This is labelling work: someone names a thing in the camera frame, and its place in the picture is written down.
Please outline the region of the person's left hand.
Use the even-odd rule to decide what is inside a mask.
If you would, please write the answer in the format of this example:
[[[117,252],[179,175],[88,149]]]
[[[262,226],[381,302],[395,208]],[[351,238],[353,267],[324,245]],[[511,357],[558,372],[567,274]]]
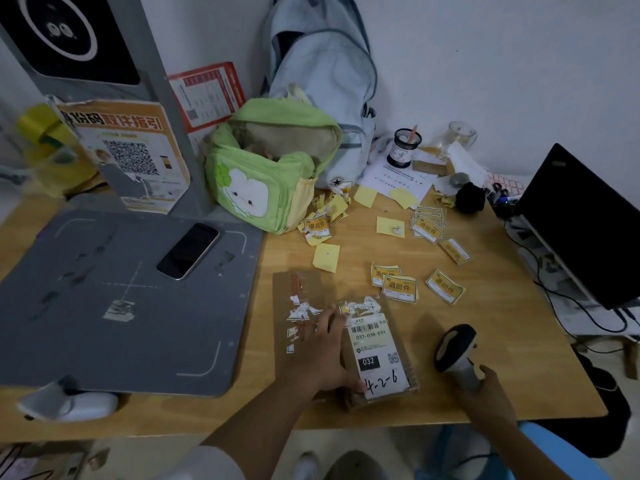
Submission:
[[[341,337],[345,316],[329,305],[317,324],[307,323],[305,336],[286,377],[308,399],[317,393],[346,388],[345,379],[360,379],[358,373],[347,371],[340,361]]]

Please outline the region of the brown parcel with white label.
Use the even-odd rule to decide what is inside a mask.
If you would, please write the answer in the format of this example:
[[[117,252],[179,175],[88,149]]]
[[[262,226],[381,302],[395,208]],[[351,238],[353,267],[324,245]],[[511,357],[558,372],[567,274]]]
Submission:
[[[345,370],[357,374],[363,393],[347,389],[348,411],[417,392],[419,382],[386,297],[364,296],[337,304],[345,316],[340,354]]]

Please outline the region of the black white barcode scanner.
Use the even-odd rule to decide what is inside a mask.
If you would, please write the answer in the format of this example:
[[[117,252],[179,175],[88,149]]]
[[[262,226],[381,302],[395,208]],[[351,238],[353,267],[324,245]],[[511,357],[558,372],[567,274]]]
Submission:
[[[481,379],[470,359],[476,347],[476,330],[469,324],[453,326],[440,339],[434,354],[434,366],[443,374],[448,374],[462,390],[478,392]]]

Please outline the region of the yellow label sticker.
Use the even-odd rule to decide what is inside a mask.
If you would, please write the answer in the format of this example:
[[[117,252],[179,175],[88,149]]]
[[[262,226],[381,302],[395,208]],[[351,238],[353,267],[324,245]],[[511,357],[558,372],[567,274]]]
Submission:
[[[401,268],[398,265],[395,266],[382,266],[375,262],[371,265],[371,281],[373,286],[382,288],[383,282],[386,276],[402,276]]]
[[[469,252],[453,237],[440,240],[439,245],[457,265],[465,264],[472,259]]]
[[[455,305],[466,291],[466,288],[453,282],[439,269],[426,279],[426,286],[449,305]]]
[[[389,299],[415,304],[418,300],[418,287],[415,278],[385,274],[382,293]]]

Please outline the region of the blue stool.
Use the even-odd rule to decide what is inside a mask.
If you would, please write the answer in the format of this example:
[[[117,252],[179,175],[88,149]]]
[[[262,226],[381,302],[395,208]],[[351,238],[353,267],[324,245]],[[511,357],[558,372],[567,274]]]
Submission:
[[[612,480],[595,460],[532,422],[520,431],[572,480]],[[489,441],[469,424],[444,425],[414,480],[515,480]]]

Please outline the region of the white laptop stand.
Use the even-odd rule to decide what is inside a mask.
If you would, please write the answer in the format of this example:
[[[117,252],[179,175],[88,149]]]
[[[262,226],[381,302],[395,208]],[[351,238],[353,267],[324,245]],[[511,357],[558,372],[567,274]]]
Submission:
[[[534,285],[569,335],[628,336],[640,342],[640,301],[607,310],[590,298],[519,217],[503,223]]]

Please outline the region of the black laptop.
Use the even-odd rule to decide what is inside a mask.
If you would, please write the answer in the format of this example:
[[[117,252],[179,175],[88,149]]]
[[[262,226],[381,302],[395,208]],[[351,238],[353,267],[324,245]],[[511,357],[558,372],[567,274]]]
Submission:
[[[611,310],[640,300],[640,210],[556,143],[515,214],[590,300]]]

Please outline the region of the black round object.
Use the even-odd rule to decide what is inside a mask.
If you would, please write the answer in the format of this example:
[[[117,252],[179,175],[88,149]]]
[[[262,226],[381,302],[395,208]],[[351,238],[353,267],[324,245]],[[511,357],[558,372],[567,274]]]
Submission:
[[[484,188],[478,187],[472,182],[462,185],[455,197],[454,207],[465,215],[483,211],[486,202]]]

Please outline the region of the white paper sheet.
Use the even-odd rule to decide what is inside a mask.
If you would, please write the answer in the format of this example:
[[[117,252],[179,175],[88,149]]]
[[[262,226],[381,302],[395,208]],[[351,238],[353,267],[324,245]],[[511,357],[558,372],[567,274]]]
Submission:
[[[403,193],[412,195],[411,207],[415,208],[421,204],[436,179],[436,175],[414,171],[411,166],[396,168],[382,156],[366,166],[357,183],[389,198],[393,190],[404,189]]]

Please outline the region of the brown cardboard piece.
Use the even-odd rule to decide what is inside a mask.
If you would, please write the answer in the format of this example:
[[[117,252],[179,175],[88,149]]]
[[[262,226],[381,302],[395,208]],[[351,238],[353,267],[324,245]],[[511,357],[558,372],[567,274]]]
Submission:
[[[412,170],[428,175],[435,175],[437,177],[447,177],[452,175],[450,166],[447,163],[444,163],[444,161],[437,159],[435,162],[415,159],[412,161]]]

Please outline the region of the black white pen cup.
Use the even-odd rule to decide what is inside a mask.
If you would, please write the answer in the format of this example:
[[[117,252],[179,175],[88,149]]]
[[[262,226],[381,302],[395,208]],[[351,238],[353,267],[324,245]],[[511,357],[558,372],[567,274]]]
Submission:
[[[413,152],[422,142],[422,137],[417,131],[413,143],[407,144],[406,140],[409,137],[411,130],[411,128],[400,128],[395,131],[393,144],[391,145],[387,155],[387,162],[389,165],[399,169],[405,169],[411,166]]]

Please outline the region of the orange instruction poster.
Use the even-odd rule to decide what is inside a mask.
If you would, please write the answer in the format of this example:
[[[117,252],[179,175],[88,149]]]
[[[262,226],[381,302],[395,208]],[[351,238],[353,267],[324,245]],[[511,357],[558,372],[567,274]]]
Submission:
[[[55,106],[126,208],[167,215],[187,193],[189,170],[160,103],[90,100]]]

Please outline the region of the cardboard box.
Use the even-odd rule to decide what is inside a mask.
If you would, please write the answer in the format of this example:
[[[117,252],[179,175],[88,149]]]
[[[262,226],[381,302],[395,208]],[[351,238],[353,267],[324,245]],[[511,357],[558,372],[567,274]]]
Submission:
[[[0,444],[0,480],[76,480],[87,457],[74,442]]]

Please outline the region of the yellow tape roll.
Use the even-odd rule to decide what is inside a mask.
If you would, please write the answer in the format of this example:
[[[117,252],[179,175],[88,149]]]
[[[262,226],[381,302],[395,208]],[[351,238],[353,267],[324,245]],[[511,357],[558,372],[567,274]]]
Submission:
[[[50,104],[28,107],[18,117],[16,127],[28,142],[22,154],[33,171],[37,192],[71,199],[107,185],[76,135]]]

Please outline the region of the grey scanning base plate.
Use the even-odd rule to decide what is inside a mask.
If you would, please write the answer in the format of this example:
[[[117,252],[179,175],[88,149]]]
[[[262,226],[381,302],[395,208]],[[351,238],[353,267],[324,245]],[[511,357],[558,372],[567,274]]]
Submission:
[[[0,280],[0,385],[219,397],[234,382],[263,233],[232,217],[183,277],[197,219],[60,212]]]

